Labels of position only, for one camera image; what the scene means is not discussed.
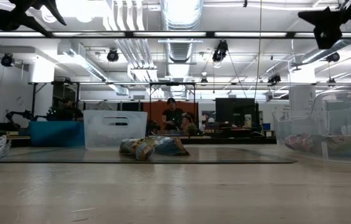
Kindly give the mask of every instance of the dark t-shirt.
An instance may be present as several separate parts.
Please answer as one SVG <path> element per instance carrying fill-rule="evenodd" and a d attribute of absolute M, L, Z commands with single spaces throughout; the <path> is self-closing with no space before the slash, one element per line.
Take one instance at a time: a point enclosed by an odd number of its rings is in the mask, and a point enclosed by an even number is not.
<path fill-rule="evenodd" d="M 180 129 L 183 113 L 184 112 L 180 108 L 176 108 L 174 111 L 170 109 L 163 111 L 162 115 L 166 116 L 166 121 L 173 121 L 175 124 L 175 125 L 166 124 L 166 127 L 164 129 L 165 130 L 177 130 L 177 128 Z"/>

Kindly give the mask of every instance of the wall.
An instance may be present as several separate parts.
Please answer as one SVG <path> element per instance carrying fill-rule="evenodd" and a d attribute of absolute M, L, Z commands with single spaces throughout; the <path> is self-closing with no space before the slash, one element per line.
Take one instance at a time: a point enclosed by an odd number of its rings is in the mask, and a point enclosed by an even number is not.
<path fill-rule="evenodd" d="M 32 108 L 32 85 L 28 85 L 29 72 L 16 67 L 5 68 L 0 64 L 0 123 L 6 110 L 24 111 Z M 28 120 L 15 115 L 14 121 L 26 127 Z"/>

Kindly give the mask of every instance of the man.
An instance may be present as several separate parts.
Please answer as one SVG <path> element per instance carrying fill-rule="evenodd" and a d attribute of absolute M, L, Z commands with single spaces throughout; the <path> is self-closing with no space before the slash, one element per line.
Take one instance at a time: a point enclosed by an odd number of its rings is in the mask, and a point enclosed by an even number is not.
<path fill-rule="evenodd" d="M 64 114 L 62 120 L 67 121 L 83 121 L 83 112 L 76 107 L 70 98 L 63 99 L 63 110 Z"/>
<path fill-rule="evenodd" d="M 167 100 L 167 107 L 162 113 L 162 121 L 166 125 L 165 130 L 179 130 L 181 128 L 182 109 L 177 108 L 177 103 L 174 98 Z"/>

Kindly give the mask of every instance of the transparent plastic container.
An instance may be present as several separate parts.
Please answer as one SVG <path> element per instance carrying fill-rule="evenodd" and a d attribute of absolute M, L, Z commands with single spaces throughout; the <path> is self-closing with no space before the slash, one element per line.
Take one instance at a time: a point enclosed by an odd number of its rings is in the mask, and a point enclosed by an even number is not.
<path fill-rule="evenodd" d="M 274 112 L 273 120 L 279 149 L 351 161 L 351 91 L 324 93 L 311 112 Z"/>
<path fill-rule="evenodd" d="M 86 110 L 83 115 L 87 149 L 119 148 L 124 139 L 145 137 L 147 112 Z"/>

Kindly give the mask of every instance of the blue bin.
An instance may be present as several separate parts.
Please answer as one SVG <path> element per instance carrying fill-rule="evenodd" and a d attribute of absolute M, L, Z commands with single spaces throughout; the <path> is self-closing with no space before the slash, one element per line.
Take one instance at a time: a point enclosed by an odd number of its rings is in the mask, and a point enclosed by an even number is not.
<path fill-rule="evenodd" d="M 271 123 L 263 123 L 263 129 L 264 131 L 271 130 Z"/>
<path fill-rule="evenodd" d="M 84 146 L 84 124 L 78 121 L 30 121 L 30 143 L 34 147 Z"/>

